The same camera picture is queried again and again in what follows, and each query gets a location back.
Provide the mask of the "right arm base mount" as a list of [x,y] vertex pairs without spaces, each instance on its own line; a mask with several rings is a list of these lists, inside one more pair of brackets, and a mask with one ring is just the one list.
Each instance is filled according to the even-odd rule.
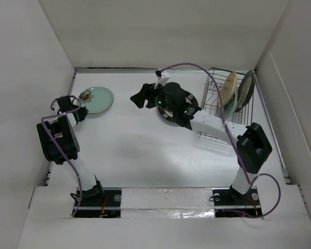
[[216,188],[208,200],[214,205],[216,218],[257,217],[263,214],[256,188],[237,199],[230,196],[228,188]]

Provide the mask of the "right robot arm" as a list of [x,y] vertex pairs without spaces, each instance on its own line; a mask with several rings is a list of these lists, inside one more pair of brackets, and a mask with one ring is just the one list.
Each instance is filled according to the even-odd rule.
[[176,82],[164,86],[143,84],[130,100],[138,108],[158,107],[172,114],[179,126],[230,144],[237,155],[239,170],[230,186],[229,198],[235,204],[241,204],[248,198],[248,190],[273,150],[258,123],[245,126],[211,115],[198,105],[188,102],[186,91]]

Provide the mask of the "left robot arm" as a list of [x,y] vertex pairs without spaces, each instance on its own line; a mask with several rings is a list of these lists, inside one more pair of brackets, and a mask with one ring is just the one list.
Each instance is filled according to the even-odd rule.
[[36,125],[46,160],[65,166],[76,180],[78,190],[72,194],[76,201],[101,205],[106,198],[105,190],[78,158],[80,146],[73,129],[85,120],[88,110],[73,95],[56,98],[50,108],[55,114],[42,117]]

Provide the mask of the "tan round bird plate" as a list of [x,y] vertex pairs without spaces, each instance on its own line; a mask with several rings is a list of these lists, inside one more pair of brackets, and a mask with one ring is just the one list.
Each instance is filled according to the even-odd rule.
[[231,72],[221,88],[222,103],[228,104],[237,89],[237,73]]

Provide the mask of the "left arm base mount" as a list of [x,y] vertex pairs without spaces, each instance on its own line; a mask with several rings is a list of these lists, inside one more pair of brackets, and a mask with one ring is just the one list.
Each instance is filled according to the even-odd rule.
[[74,199],[74,207],[72,215],[75,218],[120,218],[121,217],[121,188],[105,188],[105,196],[101,199],[91,198],[82,200],[79,207],[76,194],[72,196]]

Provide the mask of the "teal round flower plate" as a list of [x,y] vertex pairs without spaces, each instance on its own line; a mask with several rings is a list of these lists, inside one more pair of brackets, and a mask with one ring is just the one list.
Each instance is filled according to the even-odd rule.
[[91,87],[82,91],[78,99],[88,114],[101,114],[112,106],[114,94],[105,87]]

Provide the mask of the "grey rim cream plate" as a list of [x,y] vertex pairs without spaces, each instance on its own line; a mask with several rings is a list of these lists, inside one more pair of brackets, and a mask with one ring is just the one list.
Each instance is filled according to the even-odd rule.
[[255,77],[253,71],[248,71],[241,81],[238,88],[238,105],[235,110],[236,113],[240,112],[250,101],[255,88]]

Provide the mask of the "teal rectangular divided plate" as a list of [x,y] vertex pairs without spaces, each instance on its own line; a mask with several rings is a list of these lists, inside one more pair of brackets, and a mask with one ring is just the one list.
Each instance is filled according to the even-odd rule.
[[224,113],[227,118],[229,118],[238,107],[238,98],[233,96],[224,106]]

